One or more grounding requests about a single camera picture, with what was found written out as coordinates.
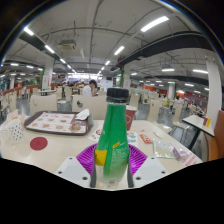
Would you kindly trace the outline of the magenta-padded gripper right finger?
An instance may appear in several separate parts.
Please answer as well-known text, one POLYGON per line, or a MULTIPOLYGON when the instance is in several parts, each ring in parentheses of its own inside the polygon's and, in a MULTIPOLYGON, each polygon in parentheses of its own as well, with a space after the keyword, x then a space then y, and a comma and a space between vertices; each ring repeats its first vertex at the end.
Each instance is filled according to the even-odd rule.
POLYGON ((147 156, 137 147, 129 146, 127 182, 129 188, 140 188, 168 175, 155 156, 147 156))

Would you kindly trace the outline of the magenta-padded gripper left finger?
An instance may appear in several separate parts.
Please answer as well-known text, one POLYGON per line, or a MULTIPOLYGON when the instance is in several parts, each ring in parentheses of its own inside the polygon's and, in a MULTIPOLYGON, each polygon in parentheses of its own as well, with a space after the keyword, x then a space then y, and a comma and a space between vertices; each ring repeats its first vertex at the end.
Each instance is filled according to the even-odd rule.
POLYGON ((55 174, 81 187, 94 188, 97 180, 95 148, 96 145, 93 144, 80 152, 76 157, 67 157, 55 174))

